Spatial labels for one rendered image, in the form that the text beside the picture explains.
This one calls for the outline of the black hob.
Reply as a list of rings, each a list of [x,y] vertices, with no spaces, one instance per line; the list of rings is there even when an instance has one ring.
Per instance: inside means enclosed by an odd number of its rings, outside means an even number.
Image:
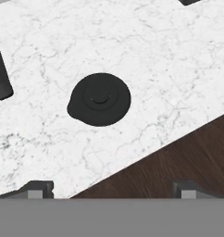
[[[179,0],[184,6],[189,6],[201,0]]]

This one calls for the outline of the black round blender lid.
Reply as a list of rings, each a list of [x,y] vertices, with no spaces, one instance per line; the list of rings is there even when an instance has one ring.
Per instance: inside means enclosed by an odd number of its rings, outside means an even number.
[[[131,106],[127,84],[110,73],[93,73],[73,88],[67,112],[85,124],[104,127],[120,121]]]

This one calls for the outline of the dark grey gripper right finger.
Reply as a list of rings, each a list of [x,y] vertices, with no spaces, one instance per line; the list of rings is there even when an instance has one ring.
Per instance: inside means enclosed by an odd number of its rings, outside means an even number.
[[[221,198],[221,195],[209,192],[193,181],[175,181],[173,183],[173,197],[177,199],[208,199]]]

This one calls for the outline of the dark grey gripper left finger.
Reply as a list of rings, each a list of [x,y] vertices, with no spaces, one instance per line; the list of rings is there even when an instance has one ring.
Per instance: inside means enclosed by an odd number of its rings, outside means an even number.
[[[53,199],[53,181],[29,181],[18,190],[0,194],[0,199]]]

